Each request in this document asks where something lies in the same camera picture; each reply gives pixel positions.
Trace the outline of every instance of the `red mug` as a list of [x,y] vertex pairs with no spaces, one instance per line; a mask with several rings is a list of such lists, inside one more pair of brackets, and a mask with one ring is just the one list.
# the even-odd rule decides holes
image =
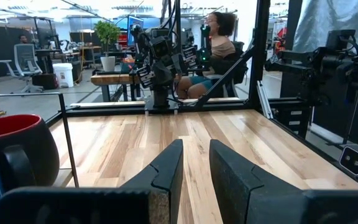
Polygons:
[[5,191],[50,186],[59,172],[55,140],[38,115],[0,118],[0,176]]

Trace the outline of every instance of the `white pot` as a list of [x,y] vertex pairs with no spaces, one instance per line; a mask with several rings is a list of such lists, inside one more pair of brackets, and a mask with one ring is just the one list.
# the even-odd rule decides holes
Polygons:
[[113,72],[116,67],[116,58],[115,57],[100,57],[102,61],[103,70],[105,72]]

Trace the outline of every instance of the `ceiling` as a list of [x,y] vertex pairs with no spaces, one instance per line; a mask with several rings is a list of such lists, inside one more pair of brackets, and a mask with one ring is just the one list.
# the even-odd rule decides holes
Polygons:
[[[132,12],[135,16],[161,17],[163,0],[65,0],[81,6],[99,16],[112,19],[125,16]],[[213,10],[233,11],[238,7],[238,1],[205,1],[205,0],[181,0],[182,17],[203,17]],[[61,0],[0,0],[0,9],[11,12],[19,12],[28,16],[47,17],[60,21],[65,17],[94,16],[91,13],[80,10]],[[272,0],[270,8],[271,17],[281,17],[288,13],[288,0]],[[13,17],[15,14],[0,11],[1,17]]]

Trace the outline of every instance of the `wooden bench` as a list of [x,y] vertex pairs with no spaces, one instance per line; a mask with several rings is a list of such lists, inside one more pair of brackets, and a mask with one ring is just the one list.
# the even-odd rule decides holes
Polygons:
[[91,77],[94,85],[101,86],[103,102],[110,102],[109,85],[122,85],[124,100],[128,101],[127,85],[131,89],[131,100],[136,101],[136,97],[140,97],[140,81],[137,75],[114,74],[114,75],[94,75]]

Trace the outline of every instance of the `desk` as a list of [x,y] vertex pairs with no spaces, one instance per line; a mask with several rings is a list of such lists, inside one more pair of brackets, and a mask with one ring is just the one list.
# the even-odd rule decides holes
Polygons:
[[[210,139],[300,189],[358,189],[357,182],[254,110],[77,117],[68,124],[80,187],[119,187],[182,139],[178,223],[222,223],[209,169]],[[69,167],[63,124],[51,131],[60,164]]]
[[57,53],[57,54],[52,54],[53,58],[60,58],[62,60],[62,63],[67,63],[67,57],[78,57],[80,56],[79,52],[73,52],[73,53]]
[[94,75],[91,77],[91,82],[94,85],[101,86],[103,102],[110,101],[109,85],[122,85],[124,90],[124,100],[128,101],[127,85],[131,89],[131,100],[135,101],[136,97],[140,96],[140,81],[137,75],[120,74],[120,75]]
[[101,49],[102,47],[100,46],[83,46],[80,47],[80,52],[82,52],[82,50],[90,50],[92,53],[92,60],[84,60],[84,62],[92,62],[93,63],[93,68],[96,68],[96,63],[94,61],[94,50],[95,49]]

